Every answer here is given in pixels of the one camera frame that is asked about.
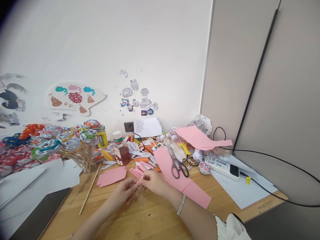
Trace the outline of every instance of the yellow label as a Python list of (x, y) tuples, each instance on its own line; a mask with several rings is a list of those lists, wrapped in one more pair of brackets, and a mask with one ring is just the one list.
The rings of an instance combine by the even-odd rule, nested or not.
[(100, 138), (100, 143), (98, 144), (99, 148), (103, 148), (109, 145), (106, 132), (98, 133), (98, 136)]
[(250, 185), (250, 179), (251, 179), (251, 177), (247, 177), (246, 178), (246, 182), (247, 182), (248, 185)]

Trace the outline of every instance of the cartoon sticker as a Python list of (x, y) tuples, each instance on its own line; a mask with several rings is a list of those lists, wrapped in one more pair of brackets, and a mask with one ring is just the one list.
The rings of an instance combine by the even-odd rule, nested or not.
[(139, 85), (137, 83), (137, 80), (130, 80), (130, 87), (132, 88), (132, 90), (138, 90), (139, 89)]
[(152, 109), (152, 108), (149, 108), (148, 111), (147, 111), (147, 114), (148, 114), (148, 115), (153, 115), (153, 112), (154, 112), (153, 109)]
[(122, 91), (122, 96), (123, 97), (130, 97), (132, 96), (132, 90), (131, 88), (124, 88)]
[(20, 125), (19, 119), (14, 112), (12, 114), (0, 113), (0, 122), (6, 122), (10, 126), (19, 126)]
[(147, 97), (147, 96), (148, 96), (149, 91), (148, 91), (148, 89), (143, 88), (143, 89), (141, 90), (141, 92), (140, 92), (140, 93), (142, 94), (142, 96), (143, 96), (143, 97)]
[(135, 107), (139, 107), (139, 102), (135, 99), (133, 99), (132, 101), (132, 104), (135, 106)]
[(9, 90), (9, 88), (13, 88), (15, 90), (19, 90), (20, 92), (26, 93), (26, 90), (24, 89), (24, 87), (22, 87), (21, 85), (16, 84), (16, 83), (9, 83), (6, 87), (6, 89)]
[(73, 110), (90, 115), (90, 108), (106, 98), (106, 94), (79, 82), (65, 81), (49, 89), (47, 105), (55, 110)]
[(18, 99), (15, 93), (5, 89), (4, 92), (0, 93), (0, 98), (3, 98), (5, 100), (2, 103), (3, 107), (24, 112), (25, 102), (21, 99)]
[(125, 70), (120, 70), (120, 75), (123, 75), (124, 77), (128, 77), (128, 72)]
[(140, 103), (140, 107), (142, 109), (148, 109), (149, 107), (151, 107), (152, 102), (150, 100), (148, 100), (147, 97), (142, 98), (141, 100), (142, 100), (142, 102)]
[(124, 106), (128, 106), (129, 105), (129, 99), (124, 99), (124, 98), (121, 98), (122, 102), (120, 103), (120, 106), (121, 107), (124, 107)]
[(152, 104), (152, 106), (153, 106), (154, 110), (156, 110), (156, 111), (159, 109), (158, 104), (156, 102), (154, 104)]
[(133, 111), (133, 107), (132, 107), (131, 104), (128, 105), (128, 110), (129, 110), (129, 112), (132, 112), (132, 111)]

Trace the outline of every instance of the paper note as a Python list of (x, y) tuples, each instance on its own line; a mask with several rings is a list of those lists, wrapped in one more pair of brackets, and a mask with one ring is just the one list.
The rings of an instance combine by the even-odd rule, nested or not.
[(200, 150), (211, 150), (215, 147), (231, 146), (231, 140), (213, 141), (196, 126), (176, 128), (176, 133), (188, 143)]
[(108, 170), (99, 176), (97, 185), (99, 187), (104, 187), (117, 181), (120, 181), (121, 179), (124, 179), (126, 177), (126, 173), (126, 166)]
[(143, 137), (154, 137), (162, 134), (162, 127), (157, 118), (149, 118), (145, 120), (134, 120), (134, 132)]

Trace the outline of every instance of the pink paper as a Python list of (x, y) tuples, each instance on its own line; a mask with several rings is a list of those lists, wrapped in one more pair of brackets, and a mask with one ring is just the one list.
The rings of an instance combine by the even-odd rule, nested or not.
[(141, 178), (141, 176), (138, 175), (138, 173), (133, 169), (133, 168), (130, 168), (129, 171), (138, 179)]
[(154, 157), (156, 158), (161, 172), (165, 176), (168, 183), (175, 187), (187, 197), (198, 203), (201, 207), (207, 208), (211, 197), (205, 193), (194, 181), (190, 178), (186, 178), (180, 173), (180, 178), (175, 179), (171, 172), (172, 159), (166, 148), (160, 148), (154, 151)]
[(151, 166), (151, 165), (148, 164), (148, 163), (145, 163), (145, 162), (143, 162), (143, 161), (140, 161), (139, 163), (141, 163), (142, 165), (145, 165), (145, 166), (147, 166), (147, 167), (149, 167), (149, 168), (151, 168), (151, 169), (154, 169), (154, 167)]
[(196, 126), (176, 128), (176, 133), (188, 143), (200, 150), (211, 150), (215, 147), (231, 146), (231, 140), (213, 141)]
[(142, 176), (143, 175), (143, 172), (139, 169), (139, 167), (138, 166), (136, 166), (136, 168), (134, 169), (137, 173), (139, 173), (140, 174), (140, 176)]
[(206, 209), (211, 201), (211, 197), (206, 194), (194, 181), (192, 181), (183, 191), (188, 198), (198, 203)]
[(154, 151), (154, 157), (158, 162), (161, 172), (163, 173), (163, 175), (165, 176), (165, 178), (171, 186), (175, 187), (176, 189), (182, 192), (186, 188), (186, 186), (188, 186), (189, 183), (192, 182), (192, 180), (190, 178), (186, 178), (183, 175), (183, 173), (180, 173), (180, 178), (174, 178), (171, 171), (172, 159), (166, 148), (163, 147)]
[(121, 179), (124, 179), (126, 177), (126, 173), (127, 173), (127, 167), (123, 166), (123, 167), (119, 167), (119, 168), (115, 168), (115, 169), (111, 169), (106, 171), (105, 173), (101, 174), (99, 176), (97, 185), (99, 187), (104, 187), (107, 185), (110, 185), (112, 183), (115, 183)]

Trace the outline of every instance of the bouquet of paper flowers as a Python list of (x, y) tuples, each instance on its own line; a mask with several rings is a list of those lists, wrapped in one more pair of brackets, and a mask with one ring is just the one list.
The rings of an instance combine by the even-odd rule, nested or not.
[(98, 133), (103, 131), (105, 127), (94, 119), (70, 128), (45, 126), (38, 136), (31, 135), (31, 142), (34, 145), (31, 151), (32, 158), (41, 159), (60, 154), (73, 159), (85, 173), (89, 173), (91, 166), (96, 164), (92, 160), (92, 152), (100, 142)]

